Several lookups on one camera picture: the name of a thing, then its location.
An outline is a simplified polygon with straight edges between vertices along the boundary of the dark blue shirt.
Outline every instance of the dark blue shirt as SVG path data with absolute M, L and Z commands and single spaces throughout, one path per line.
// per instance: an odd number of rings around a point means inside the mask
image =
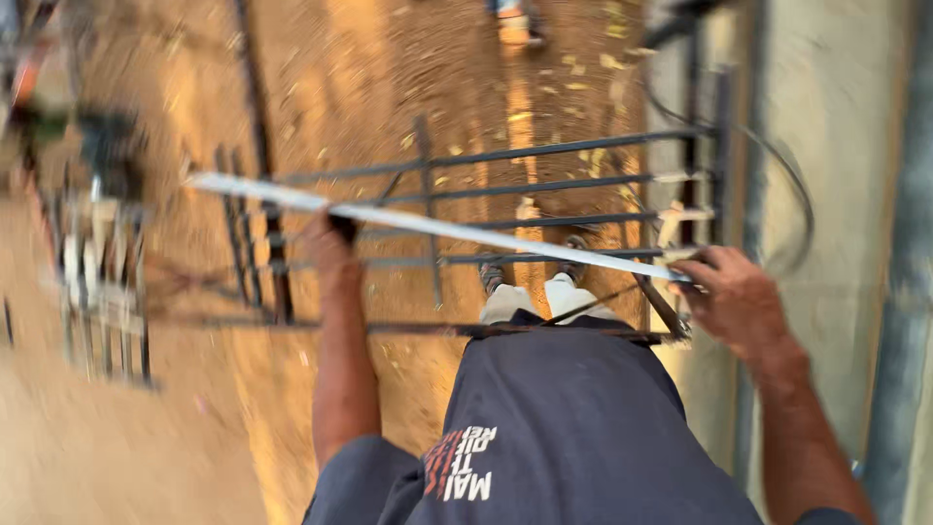
M 562 328 L 471 341 L 443 436 L 418 460 L 377 435 L 321 473 L 306 524 L 760 524 L 687 427 L 649 348 Z M 818 509 L 806 525 L 857 525 Z

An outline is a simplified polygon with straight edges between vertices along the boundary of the right hand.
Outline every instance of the right hand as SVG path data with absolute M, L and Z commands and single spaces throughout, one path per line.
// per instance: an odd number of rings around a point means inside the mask
M 793 341 L 777 286 L 739 249 L 705 248 L 670 267 L 693 279 L 680 286 L 693 317 L 743 361 Z

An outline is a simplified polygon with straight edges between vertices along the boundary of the black cable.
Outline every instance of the black cable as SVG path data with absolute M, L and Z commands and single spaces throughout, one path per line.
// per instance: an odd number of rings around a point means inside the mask
M 658 110 L 659 113 L 667 121 L 679 121 L 683 124 L 690 124 L 688 119 L 683 115 L 673 111 L 670 107 L 665 106 L 661 100 L 658 99 L 658 96 L 655 94 L 654 89 L 651 86 L 649 79 L 649 74 L 644 69 L 642 70 L 642 85 L 645 87 L 645 93 L 648 96 L 648 101 Z M 777 148 L 769 142 L 767 139 L 761 135 L 753 132 L 748 129 L 748 127 L 743 126 L 742 124 L 736 124 L 730 122 L 730 126 L 736 130 L 744 133 L 748 138 L 752 139 L 759 146 L 765 148 L 768 153 L 770 153 L 781 167 L 784 168 L 785 173 L 787 174 L 788 179 L 790 180 L 791 186 L 794 188 L 794 194 L 797 196 L 798 201 L 801 203 L 801 208 L 803 211 L 804 218 L 804 239 L 803 244 L 798 250 L 797 255 L 794 257 L 793 262 L 787 268 L 786 272 L 788 274 L 793 274 L 800 269 L 803 262 L 806 260 L 807 255 L 810 254 L 810 249 L 813 247 L 814 236 L 816 231 L 816 216 L 814 213 L 813 199 L 810 197 L 810 192 L 807 190 L 806 183 L 803 181 L 803 176 L 801 173 L 781 154 Z

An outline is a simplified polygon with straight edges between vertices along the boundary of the metal frame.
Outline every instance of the metal frame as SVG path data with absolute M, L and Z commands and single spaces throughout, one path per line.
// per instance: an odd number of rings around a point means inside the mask
M 686 117 L 687 122 L 680 129 L 642 133 L 634 135 L 610 136 L 594 140 L 583 140 L 578 142 L 568 142 L 561 144 L 550 144 L 547 146 L 538 146 L 524 149 L 503 149 L 491 151 L 488 153 L 479 153 L 473 155 L 460 155 L 453 157 L 432 157 L 431 141 L 427 131 L 425 118 L 416 117 L 414 120 L 414 141 L 417 145 L 418 158 L 405 163 L 377 164 L 373 166 L 353 167 L 347 169 L 333 170 L 328 172 L 297 173 L 273 178 L 272 163 L 269 159 L 270 136 L 266 126 L 266 116 L 264 107 L 264 91 L 259 80 L 259 68 L 256 65 L 256 53 L 253 42 L 249 38 L 250 32 L 248 23 L 248 12 L 246 0 L 234 0 L 237 13 L 240 17 L 240 29 L 245 36 L 244 43 L 240 47 L 241 59 L 244 64 L 244 72 L 249 77 L 249 90 L 247 103 L 250 106 L 250 117 L 254 139 L 256 141 L 257 165 L 260 178 L 273 180 L 286 185 L 301 185 L 315 182 L 320 179 L 347 179 L 350 177 L 373 177 L 378 175 L 394 173 L 389 184 L 381 192 L 381 196 L 374 200 L 357 201 L 359 203 L 371 204 L 376 206 L 386 206 L 394 203 L 421 203 L 425 207 L 425 214 L 433 218 L 435 214 L 435 203 L 442 199 L 461 199 L 469 197 L 481 197 L 489 195 L 503 195 L 515 193 L 535 193 L 549 192 L 557 190 L 569 190 L 575 188 L 593 188 L 609 185 L 622 185 L 632 183 L 675 183 L 682 184 L 682 202 L 688 207 L 681 215 L 683 222 L 681 228 L 681 246 L 685 249 L 696 249 L 697 234 L 693 228 L 696 221 L 709 221 L 711 223 L 710 238 L 712 242 L 719 243 L 723 239 L 723 216 L 725 215 L 725 196 L 728 195 L 730 165 L 730 141 L 731 141 L 731 73 L 724 72 L 717 75 L 716 82 L 716 107 L 715 118 L 711 125 L 701 123 L 699 118 L 700 106 L 700 67 L 702 60 L 702 35 L 700 33 L 700 18 L 709 9 L 719 4 L 718 0 L 696 0 L 687 2 L 681 11 L 677 11 L 675 17 L 655 31 L 648 32 L 643 44 L 644 47 L 656 49 L 673 38 L 684 36 L 688 43 L 688 52 L 686 65 L 687 89 L 685 90 L 686 99 Z M 700 153 L 700 146 L 703 139 L 708 139 L 712 143 L 712 161 L 708 169 L 702 169 L 700 166 L 703 155 Z M 618 173 L 614 177 L 589 178 L 581 180 L 562 180 L 554 182 L 541 182 L 535 184 L 526 184 L 520 186 L 477 188 L 455 192 L 434 192 L 433 169 L 437 167 L 449 167 L 456 165 L 465 165 L 473 163 L 485 163 L 497 160 L 518 159 L 523 157 L 536 157 L 541 155 L 551 155 L 558 153 L 569 153 L 575 151 L 616 148 L 631 145 L 644 145 L 656 141 L 674 140 L 680 141 L 684 145 L 684 171 L 676 174 L 622 174 Z M 243 170 L 237 161 L 231 160 L 234 164 L 234 173 L 242 176 Z M 216 164 L 218 171 L 224 171 L 224 154 L 222 149 L 218 149 L 216 155 Z M 420 175 L 421 190 L 415 194 L 393 195 L 398 182 L 407 172 L 417 171 Z M 711 186 L 712 207 L 710 209 L 696 208 L 698 200 L 697 185 L 706 182 Z M 264 205 L 260 210 L 248 211 L 245 208 L 243 199 L 227 198 L 224 201 L 226 223 L 230 239 L 233 262 L 235 266 L 235 276 L 237 279 L 237 292 L 240 301 L 247 306 L 257 309 L 263 313 L 261 319 L 238 319 L 238 318 L 209 318 L 204 319 L 203 324 L 210 326 L 264 326 L 290 329 L 314 329 L 318 327 L 317 321 L 307 319 L 295 319 L 294 308 L 291 302 L 291 290 L 288 287 L 288 278 L 291 273 L 313 268 L 309 262 L 288 261 L 285 258 L 285 247 L 289 242 L 295 240 L 293 234 L 283 232 L 281 229 L 280 218 L 285 213 L 284 210 Z M 267 223 L 267 233 L 264 237 L 255 238 L 250 230 L 249 220 L 257 215 L 264 216 Z M 654 210 L 642 210 L 636 213 L 615 213 L 602 215 L 588 215 L 580 217 L 557 217 L 541 218 L 532 220 L 499 220 L 480 223 L 469 223 L 470 226 L 482 229 L 506 230 L 522 227 L 557 227 L 557 226 L 585 226 L 601 223 L 620 223 L 625 224 L 629 221 L 638 221 L 645 223 L 656 220 L 659 212 Z M 413 234 L 395 229 L 372 229 L 361 233 L 360 239 L 378 239 L 388 235 Z M 378 258 L 366 260 L 370 268 L 385 267 L 428 267 L 432 271 L 432 283 L 437 305 L 442 303 L 442 286 L 440 267 L 447 264 L 475 264 L 484 261 L 495 261 L 499 263 L 538 263 L 554 261 L 553 258 L 534 254 L 504 254 L 504 255 L 440 255 L 437 239 L 433 235 L 427 236 L 428 256 L 426 257 L 395 257 Z M 266 243 L 271 252 L 270 262 L 265 266 L 258 266 L 256 263 L 255 249 L 260 243 Z M 651 262 L 656 257 L 667 254 L 665 250 L 659 248 L 627 248 L 600 250 L 602 253 L 621 258 L 641 258 Z M 271 274 L 272 298 L 274 310 L 270 315 L 269 310 L 262 297 L 262 287 L 260 283 L 260 274 Z M 632 331 L 623 334 L 633 340 L 647 341 L 651 343 L 660 342 L 662 339 L 671 338 L 674 340 L 684 339 L 689 336 L 689 330 L 686 325 L 678 318 L 675 310 L 662 299 L 661 295 L 654 288 L 651 279 L 648 277 L 637 278 L 638 287 L 645 294 L 648 303 L 655 308 L 661 315 L 662 320 L 671 331 L 669 334 L 652 334 L 648 332 Z M 370 325 L 372 330 L 380 332 L 404 332 L 404 333 L 453 333 L 470 334 L 480 329 L 477 325 L 418 325 L 418 324 L 374 324 Z

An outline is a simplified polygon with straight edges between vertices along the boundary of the dirt ground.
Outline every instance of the dirt ground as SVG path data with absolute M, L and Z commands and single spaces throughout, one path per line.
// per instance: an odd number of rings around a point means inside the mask
M 428 118 L 437 155 L 521 148 L 622 134 L 641 128 L 641 107 L 608 103 L 615 71 L 641 31 L 638 2 L 543 0 L 550 45 L 539 53 L 502 46 L 483 2 L 451 0 L 285 0 L 258 2 L 254 38 L 268 90 L 277 173 L 408 160 L 412 119 Z M 82 64 L 82 98 L 138 113 L 148 138 L 145 200 L 152 210 L 146 250 L 193 269 L 230 264 L 219 201 L 182 192 L 186 152 L 209 166 L 214 148 L 241 148 L 255 174 L 233 0 L 98 0 L 83 6 L 93 32 Z M 607 28 L 621 26 L 622 36 Z M 642 153 L 618 152 L 636 173 Z M 589 177 L 577 154 L 436 170 L 438 191 Z M 334 198 L 377 196 L 387 177 L 308 189 Z M 398 194 L 418 191 L 417 174 Z M 616 188 L 539 195 L 530 213 L 574 215 L 629 210 Z M 445 220 L 513 219 L 521 195 L 443 201 Z M 423 212 L 419 206 L 400 209 Z M 157 392 L 84 380 L 60 359 L 61 328 L 42 248 L 25 205 L 4 203 L 0 291 L 18 334 L 0 348 L 0 523 L 296 523 L 317 478 L 311 446 L 313 333 L 207 331 L 152 320 Z M 298 216 L 286 216 L 295 231 Z M 257 233 L 262 226 L 254 224 Z M 517 232 L 559 242 L 566 232 Z M 588 234 L 593 248 L 637 242 L 619 225 Z M 361 242 L 366 256 L 425 254 L 417 236 Z M 443 253 L 472 253 L 441 241 Z M 300 248 L 289 254 L 301 258 Z M 147 270 L 157 289 L 158 268 Z M 548 316 L 546 264 L 515 268 Z M 444 268 L 435 308 L 430 272 L 380 269 L 364 288 L 370 320 L 471 321 L 484 298 L 472 266 Z M 618 274 L 592 271 L 599 295 L 624 288 Z M 264 283 L 267 291 L 269 282 Z M 317 314 L 313 273 L 293 276 L 296 311 Z M 637 293 L 612 303 L 632 324 Z M 199 293 L 160 298 L 173 317 L 243 313 Z M 440 435 L 463 339 L 370 339 L 386 435 L 412 453 Z

